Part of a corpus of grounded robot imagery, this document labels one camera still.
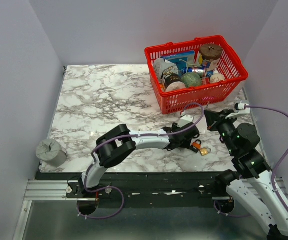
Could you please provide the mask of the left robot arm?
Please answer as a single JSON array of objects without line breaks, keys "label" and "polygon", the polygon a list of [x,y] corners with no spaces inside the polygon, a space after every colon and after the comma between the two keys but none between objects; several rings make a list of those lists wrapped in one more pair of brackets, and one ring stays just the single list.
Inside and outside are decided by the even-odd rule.
[{"label": "left robot arm", "polygon": [[189,148],[199,136],[200,131],[192,122],[182,127],[174,123],[172,127],[151,132],[131,131],[126,124],[120,124],[97,139],[91,153],[93,164],[82,173],[77,191],[85,198],[91,197],[106,171],[121,164],[134,151]]}]

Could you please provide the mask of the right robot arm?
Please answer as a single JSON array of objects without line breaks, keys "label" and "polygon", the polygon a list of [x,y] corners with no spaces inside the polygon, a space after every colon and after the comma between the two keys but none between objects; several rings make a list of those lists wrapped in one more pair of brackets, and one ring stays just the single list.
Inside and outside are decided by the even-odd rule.
[{"label": "right robot arm", "polygon": [[254,125],[234,126],[249,110],[205,110],[207,129],[219,132],[236,172],[226,170],[215,178],[214,191],[239,202],[258,222],[269,240],[288,240],[288,199],[273,179],[273,171],[256,150],[261,139]]}]

